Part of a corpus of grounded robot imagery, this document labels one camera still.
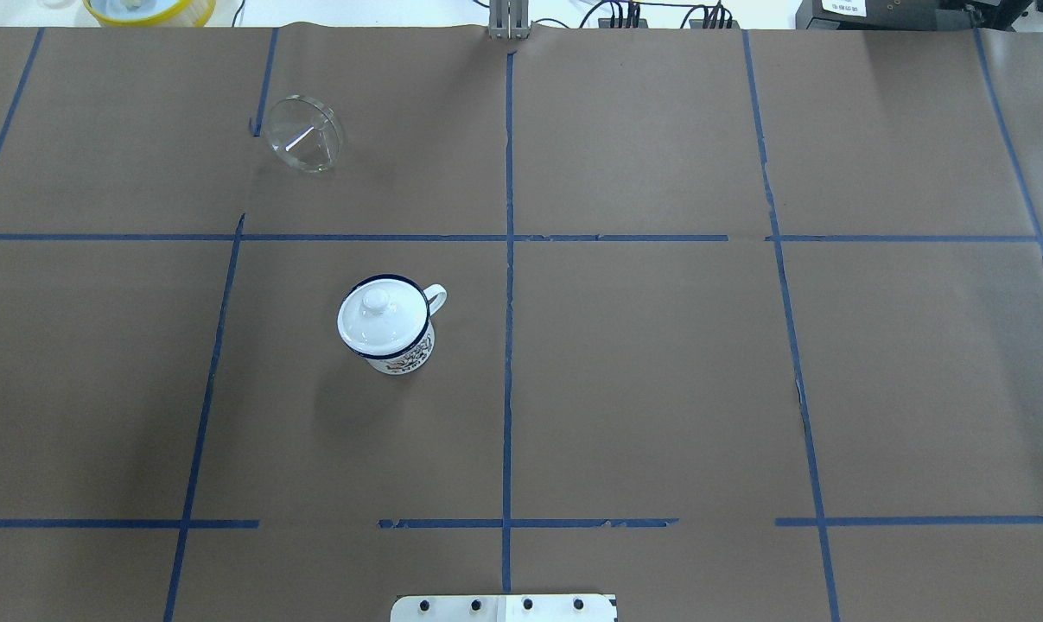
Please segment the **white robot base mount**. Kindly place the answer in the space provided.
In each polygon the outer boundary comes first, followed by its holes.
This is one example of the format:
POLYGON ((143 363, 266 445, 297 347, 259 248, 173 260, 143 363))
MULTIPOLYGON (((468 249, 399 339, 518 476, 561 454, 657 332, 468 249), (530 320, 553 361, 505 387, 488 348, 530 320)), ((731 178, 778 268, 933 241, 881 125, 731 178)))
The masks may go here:
POLYGON ((600 593, 407 595, 391 621, 617 621, 614 595, 600 593))

